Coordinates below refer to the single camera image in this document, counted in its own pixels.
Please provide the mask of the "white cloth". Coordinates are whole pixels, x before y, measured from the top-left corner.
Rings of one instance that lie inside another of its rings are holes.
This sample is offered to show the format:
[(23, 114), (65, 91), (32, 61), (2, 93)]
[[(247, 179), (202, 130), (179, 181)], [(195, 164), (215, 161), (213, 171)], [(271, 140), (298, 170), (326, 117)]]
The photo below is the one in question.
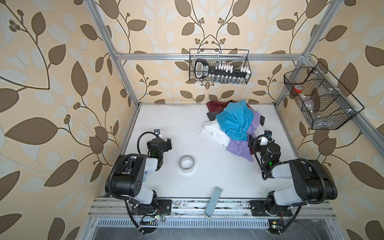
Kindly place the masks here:
[(217, 120), (204, 122), (199, 136), (214, 140), (224, 147), (227, 147), (231, 140), (227, 134), (221, 130)]

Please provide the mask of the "teal cloth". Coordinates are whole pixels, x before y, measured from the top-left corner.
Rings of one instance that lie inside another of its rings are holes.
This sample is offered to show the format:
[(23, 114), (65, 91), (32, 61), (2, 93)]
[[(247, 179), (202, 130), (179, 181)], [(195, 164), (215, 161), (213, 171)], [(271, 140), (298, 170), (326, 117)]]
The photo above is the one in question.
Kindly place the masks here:
[(254, 112), (248, 107), (245, 100), (229, 103), (224, 110), (216, 116), (221, 130), (234, 141), (246, 141), (248, 129), (254, 120)]

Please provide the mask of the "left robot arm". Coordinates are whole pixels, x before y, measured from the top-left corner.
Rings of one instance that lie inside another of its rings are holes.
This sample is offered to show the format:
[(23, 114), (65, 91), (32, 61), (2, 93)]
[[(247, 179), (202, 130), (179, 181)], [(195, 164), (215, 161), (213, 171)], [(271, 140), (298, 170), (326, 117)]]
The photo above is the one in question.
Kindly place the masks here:
[(161, 169), (164, 153), (171, 149), (171, 139), (163, 140), (160, 130), (144, 132), (137, 141), (138, 153), (120, 155), (106, 181), (106, 193), (124, 201), (130, 220), (143, 235), (171, 213), (172, 200), (159, 200), (156, 191), (144, 186), (147, 174)]

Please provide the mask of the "purple cloth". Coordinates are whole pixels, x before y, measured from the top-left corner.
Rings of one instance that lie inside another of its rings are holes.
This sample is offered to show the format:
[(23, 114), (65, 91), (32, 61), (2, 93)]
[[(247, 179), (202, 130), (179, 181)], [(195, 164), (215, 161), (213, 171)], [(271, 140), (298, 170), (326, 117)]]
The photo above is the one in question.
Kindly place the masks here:
[(227, 147), (228, 152), (238, 157), (245, 158), (251, 163), (254, 160), (253, 160), (253, 157), (251, 156), (251, 150), (249, 147), (249, 135), (251, 135), (252, 137), (256, 137), (255, 132), (257, 131), (257, 129), (260, 128), (261, 118), (262, 118), (262, 115), (259, 112), (253, 111), (253, 113), (254, 113), (254, 119), (247, 130), (246, 140), (245, 141), (230, 140)]

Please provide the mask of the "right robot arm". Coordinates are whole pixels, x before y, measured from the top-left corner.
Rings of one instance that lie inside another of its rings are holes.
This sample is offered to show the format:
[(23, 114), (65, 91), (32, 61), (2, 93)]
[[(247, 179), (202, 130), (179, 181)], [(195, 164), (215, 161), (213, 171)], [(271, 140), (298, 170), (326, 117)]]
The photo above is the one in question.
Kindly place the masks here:
[(271, 132), (249, 136), (249, 148), (261, 170), (262, 180), (288, 179), (292, 186), (283, 190), (270, 191), (265, 200), (252, 200), (249, 203), (254, 217), (290, 217), (287, 223), (273, 223), (269, 232), (282, 235), (299, 215), (303, 206), (322, 204), (335, 200), (337, 187), (317, 160), (302, 158), (281, 161), (281, 148), (271, 137)]

